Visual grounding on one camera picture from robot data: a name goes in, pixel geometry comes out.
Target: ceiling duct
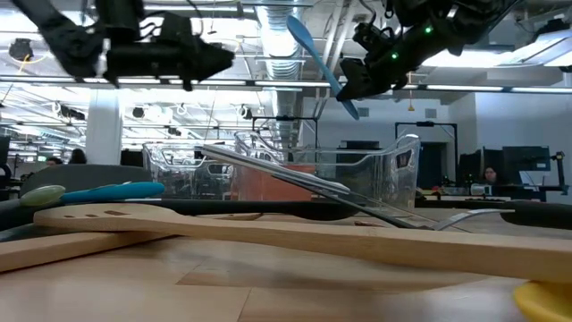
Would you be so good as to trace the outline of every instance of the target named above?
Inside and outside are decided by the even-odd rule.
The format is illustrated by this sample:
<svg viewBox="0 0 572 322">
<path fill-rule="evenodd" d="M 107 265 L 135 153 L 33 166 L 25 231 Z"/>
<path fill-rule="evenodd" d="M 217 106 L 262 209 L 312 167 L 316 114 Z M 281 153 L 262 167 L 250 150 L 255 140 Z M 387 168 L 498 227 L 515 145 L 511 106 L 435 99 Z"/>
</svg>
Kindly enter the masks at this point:
<svg viewBox="0 0 572 322">
<path fill-rule="evenodd" d="M 292 6 L 258 6 L 257 16 L 260 21 L 262 46 L 266 56 L 292 58 L 300 55 L 300 46 L 286 27 L 289 16 L 300 18 L 301 9 Z M 268 77 L 275 81 L 292 81 L 299 78 L 300 62 L 291 60 L 266 61 Z M 297 92 L 273 91 L 272 104 L 274 116 L 295 116 Z M 291 124 L 276 123 L 277 132 L 282 145 L 295 145 Z"/>
</svg>

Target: gray cushion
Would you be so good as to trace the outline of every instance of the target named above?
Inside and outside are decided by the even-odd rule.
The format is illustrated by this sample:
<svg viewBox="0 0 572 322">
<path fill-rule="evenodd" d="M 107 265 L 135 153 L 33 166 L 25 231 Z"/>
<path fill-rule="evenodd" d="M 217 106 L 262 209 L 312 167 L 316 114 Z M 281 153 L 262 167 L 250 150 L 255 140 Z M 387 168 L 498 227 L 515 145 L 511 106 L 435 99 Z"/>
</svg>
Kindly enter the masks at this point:
<svg viewBox="0 0 572 322">
<path fill-rule="evenodd" d="M 21 187 L 20 194 L 36 188 L 57 184 L 66 192 L 83 191 L 108 184 L 152 182 L 144 168 L 126 165 L 55 165 L 38 171 Z"/>
</svg>

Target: transparent container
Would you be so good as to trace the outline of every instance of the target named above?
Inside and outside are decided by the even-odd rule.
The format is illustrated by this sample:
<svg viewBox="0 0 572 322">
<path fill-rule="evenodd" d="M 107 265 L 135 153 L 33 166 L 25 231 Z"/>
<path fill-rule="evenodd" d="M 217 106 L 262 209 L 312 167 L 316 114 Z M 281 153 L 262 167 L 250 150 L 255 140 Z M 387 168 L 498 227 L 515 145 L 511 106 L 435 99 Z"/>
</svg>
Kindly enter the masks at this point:
<svg viewBox="0 0 572 322">
<path fill-rule="evenodd" d="M 144 144 L 143 166 L 164 185 L 163 198 L 230 198 L 232 166 L 203 157 L 200 146 Z"/>
<path fill-rule="evenodd" d="M 377 201 L 394 207 L 415 205 L 420 139 L 405 135 L 383 150 L 277 148 L 258 133 L 235 134 L 235 151 L 242 155 L 275 162 L 292 170 L 313 174 L 350 188 L 353 194 L 339 195 L 372 208 Z M 299 187 L 272 178 L 257 170 L 234 166 L 232 197 L 239 200 L 311 200 Z"/>
</svg>

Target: wooden spatula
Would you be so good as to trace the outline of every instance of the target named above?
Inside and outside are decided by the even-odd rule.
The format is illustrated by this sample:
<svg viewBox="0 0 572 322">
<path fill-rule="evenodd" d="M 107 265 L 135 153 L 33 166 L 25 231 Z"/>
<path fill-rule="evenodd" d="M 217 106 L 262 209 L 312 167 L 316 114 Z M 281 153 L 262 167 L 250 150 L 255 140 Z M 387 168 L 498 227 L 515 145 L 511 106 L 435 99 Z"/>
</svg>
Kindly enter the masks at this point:
<svg viewBox="0 0 572 322">
<path fill-rule="evenodd" d="M 572 241 L 380 227 L 241 222 L 181 216 L 140 204 L 94 204 L 36 213 L 38 225 L 144 231 L 252 242 L 411 267 L 572 283 Z"/>
<path fill-rule="evenodd" d="M 257 220 L 263 214 L 219 215 L 213 219 Z M 65 233 L 21 241 L 0 242 L 0 272 L 75 258 L 104 250 L 169 237 L 164 233 Z"/>
</svg>

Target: blue spatula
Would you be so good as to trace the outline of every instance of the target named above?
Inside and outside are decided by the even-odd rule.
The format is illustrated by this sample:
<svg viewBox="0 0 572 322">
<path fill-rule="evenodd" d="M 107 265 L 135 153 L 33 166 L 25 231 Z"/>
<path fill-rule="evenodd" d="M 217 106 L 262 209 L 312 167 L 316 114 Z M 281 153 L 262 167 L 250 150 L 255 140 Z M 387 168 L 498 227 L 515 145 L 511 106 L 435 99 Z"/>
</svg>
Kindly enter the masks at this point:
<svg viewBox="0 0 572 322">
<path fill-rule="evenodd" d="M 318 67 L 320 67 L 320 69 L 324 73 L 325 78 L 330 83 L 330 86 L 332 87 L 333 90 L 333 94 L 338 95 L 338 93 L 340 93 L 341 91 L 341 85 L 336 80 L 335 76 L 333 76 L 333 73 L 322 62 L 322 59 L 320 58 L 318 51 L 315 49 L 314 40 L 312 39 L 312 36 L 307 31 L 304 24 L 302 24 L 302 22 L 300 22 L 295 17 L 290 16 L 286 21 L 286 26 L 288 27 L 288 30 L 290 31 L 290 34 L 292 34 L 294 39 L 296 39 L 296 41 L 298 41 L 298 43 L 308 51 L 308 53 L 312 56 L 312 58 L 314 58 L 315 63 L 318 64 Z M 354 118 L 354 120 L 359 120 L 358 110 L 356 109 L 354 104 L 351 103 L 351 101 L 343 101 L 341 103 L 346 108 L 346 111 L 348 111 L 351 117 Z"/>
<path fill-rule="evenodd" d="M 164 192 L 158 182 L 133 182 L 103 186 L 86 191 L 75 191 L 61 197 L 63 203 L 101 202 L 109 200 L 141 199 Z"/>
</svg>

